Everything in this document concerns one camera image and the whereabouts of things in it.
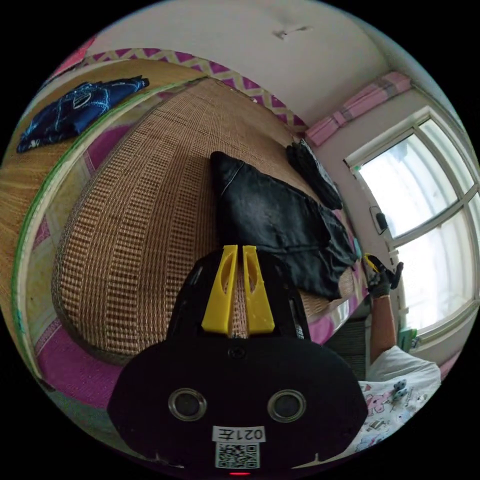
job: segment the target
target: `green bed trim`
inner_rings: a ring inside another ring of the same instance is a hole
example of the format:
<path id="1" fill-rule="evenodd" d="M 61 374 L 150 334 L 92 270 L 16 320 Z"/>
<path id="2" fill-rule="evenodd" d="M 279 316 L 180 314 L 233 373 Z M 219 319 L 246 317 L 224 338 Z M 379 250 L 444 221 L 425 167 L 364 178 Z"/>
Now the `green bed trim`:
<path id="1" fill-rule="evenodd" d="M 25 242 L 25 237 L 27 234 L 28 227 L 30 225 L 30 222 L 32 221 L 32 218 L 34 216 L 35 210 L 37 209 L 37 206 L 39 203 L 42 201 L 44 197 L 44 193 L 47 190 L 47 188 L 50 185 L 50 182 L 53 180 L 53 178 L 56 176 L 57 172 L 60 170 L 62 165 L 65 163 L 65 161 L 69 158 L 70 154 L 72 151 L 85 139 L 86 136 L 88 136 L 93 130 L 97 129 L 100 125 L 102 125 L 106 120 L 108 120 L 112 115 L 117 114 L 118 112 L 126 109 L 128 106 L 130 106 L 132 103 L 137 102 L 139 99 L 142 97 L 150 97 L 153 96 L 155 93 L 163 92 L 165 90 L 170 90 L 175 87 L 180 87 L 182 85 L 186 85 L 189 83 L 193 82 L 198 82 L 200 80 L 203 80 L 205 78 L 208 78 L 208 75 L 202 76 L 199 78 L 195 78 L 193 80 L 187 80 L 187 81 L 182 81 L 182 82 L 177 82 L 177 83 L 169 83 L 168 85 L 160 86 L 158 88 L 153 88 L 152 90 L 148 90 L 145 92 L 141 92 L 126 102 L 122 103 L 121 105 L 118 105 L 114 108 L 112 108 L 110 111 L 105 113 L 102 117 L 100 117 L 97 121 L 95 121 L 91 126 L 89 126 L 81 135 L 79 135 L 75 142 L 70 146 L 70 148 L 59 158 L 55 166 L 50 170 L 48 175 L 45 177 L 43 180 L 40 188 L 38 189 L 38 192 L 36 193 L 33 201 L 30 204 L 30 207 L 28 208 L 25 217 L 23 219 L 20 232 L 18 235 L 18 240 L 16 244 L 16 249 L 15 249 L 15 256 L 13 260 L 13 271 L 11 275 L 11 283 L 10 283 L 10 288 L 11 288 L 11 314 L 13 317 L 13 329 L 16 335 L 16 338 L 18 340 L 18 343 L 20 345 L 21 353 L 23 354 L 23 357 L 25 361 L 27 362 L 27 367 L 28 369 L 35 374 L 35 368 L 33 365 L 31 365 L 31 360 L 30 360 L 30 355 L 27 352 L 27 348 L 25 346 L 25 329 L 28 328 L 28 325 L 26 324 L 27 322 L 24 321 L 22 318 L 20 310 L 17 308 L 17 300 L 18 300 L 18 292 L 17 292 L 17 276 L 19 274 L 19 267 L 20 267 L 20 262 L 22 259 L 22 247 Z M 31 352 L 31 356 L 35 358 L 35 352 Z"/>

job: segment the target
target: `pink curtain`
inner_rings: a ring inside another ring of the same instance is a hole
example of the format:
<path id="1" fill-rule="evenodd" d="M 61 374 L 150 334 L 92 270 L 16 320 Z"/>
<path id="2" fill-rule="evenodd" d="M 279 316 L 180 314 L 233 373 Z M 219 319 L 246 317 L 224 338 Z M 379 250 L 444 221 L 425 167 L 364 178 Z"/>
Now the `pink curtain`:
<path id="1" fill-rule="evenodd" d="M 410 88 L 412 88 L 410 78 L 396 71 L 391 71 L 350 98 L 335 113 L 309 128 L 306 131 L 306 136 L 316 147 L 319 147 L 338 129 L 388 99 L 410 90 Z"/>

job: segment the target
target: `rattan mat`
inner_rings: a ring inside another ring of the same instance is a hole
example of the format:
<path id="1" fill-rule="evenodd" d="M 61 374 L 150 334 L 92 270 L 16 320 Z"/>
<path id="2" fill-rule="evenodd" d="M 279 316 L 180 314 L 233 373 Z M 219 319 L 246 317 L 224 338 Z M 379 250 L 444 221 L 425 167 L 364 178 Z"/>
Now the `rattan mat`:
<path id="1" fill-rule="evenodd" d="M 165 338 L 189 271 L 220 247 L 211 152 L 244 160 L 318 201 L 288 164 L 285 147 L 292 141 L 271 111 L 214 79 L 148 114 L 91 179 L 58 248 L 52 297 L 74 339 L 122 362 Z M 340 291 L 353 291 L 350 269 Z M 329 306 L 321 297 L 303 293 L 302 299 L 307 316 Z M 241 294 L 233 332 L 247 334 Z"/>

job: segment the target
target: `folded clothes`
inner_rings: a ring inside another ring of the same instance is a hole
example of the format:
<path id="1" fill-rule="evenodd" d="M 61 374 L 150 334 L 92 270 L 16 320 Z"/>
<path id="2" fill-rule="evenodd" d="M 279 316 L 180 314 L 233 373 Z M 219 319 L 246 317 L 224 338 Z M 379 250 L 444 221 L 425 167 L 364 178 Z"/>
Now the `folded clothes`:
<path id="1" fill-rule="evenodd" d="M 149 84 L 148 78 L 140 75 L 78 85 L 33 117 L 16 151 L 22 153 L 80 135 L 93 121 Z"/>
<path id="2" fill-rule="evenodd" d="M 286 157 L 288 163 L 310 185 L 325 207 L 331 210 L 342 209 L 342 199 L 337 187 L 305 140 L 287 146 Z"/>
<path id="3" fill-rule="evenodd" d="M 255 245 L 287 266 L 295 286 L 328 300 L 357 260 L 345 227 L 328 209 L 242 160 L 210 155 L 222 245 Z"/>

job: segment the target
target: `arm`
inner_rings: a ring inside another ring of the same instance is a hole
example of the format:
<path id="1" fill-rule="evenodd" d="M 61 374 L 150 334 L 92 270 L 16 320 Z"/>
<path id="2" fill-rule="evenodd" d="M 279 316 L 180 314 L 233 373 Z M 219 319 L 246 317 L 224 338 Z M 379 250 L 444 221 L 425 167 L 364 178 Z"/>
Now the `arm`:
<path id="1" fill-rule="evenodd" d="M 373 297 L 370 330 L 370 363 L 397 344 L 390 296 Z"/>
<path id="2" fill-rule="evenodd" d="M 385 271 L 369 284 L 371 308 L 370 364 L 397 344 L 395 320 L 390 302 L 390 280 Z"/>

